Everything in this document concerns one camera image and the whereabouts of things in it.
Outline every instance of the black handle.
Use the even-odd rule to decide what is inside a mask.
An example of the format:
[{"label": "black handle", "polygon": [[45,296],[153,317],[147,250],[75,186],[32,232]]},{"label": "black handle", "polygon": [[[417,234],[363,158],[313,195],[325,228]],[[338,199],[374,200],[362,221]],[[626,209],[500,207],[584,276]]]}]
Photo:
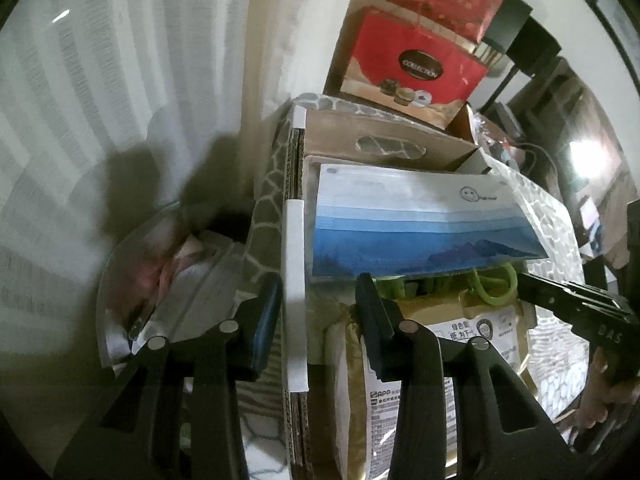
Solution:
[{"label": "black handle", "polygon": [[239,424],[236,382],[226,355],[212,348],[193,370],[191,475],[194,479],[249,480]]},{"label": "black handle", "polygon": [[574,440],[574,449],[578,453],[594,454],[600,449],[600,446],[604,442],[604,439],[611,433],[615,425],[618,423],[618,418],[621,415],[622,406],[613,406],[609,404],[607,410],[609,416],[603,423],[596,422],[596,424],[588,430],[583,430],[578,433]]},{"label": "black handle", "polygon": [[237,351],[229,355],[236,381],[255,381],[267,367],[281,304],[282,280],[275,272],[269,272],[258,296],[238,306],[234,320],[242,332]]},{"label": "black handle", "polygon": [[624,295],[631,309],[640,315],[640,200],[626,208],[626,246],[629,249],[629,263],[626,264]]},{"label": "black handle", "polygon": [[444,478],[447,404],[440,344],[416,322],[403,321],[400,330],[412,344],[412,368],[402,380],[388,480]]}]

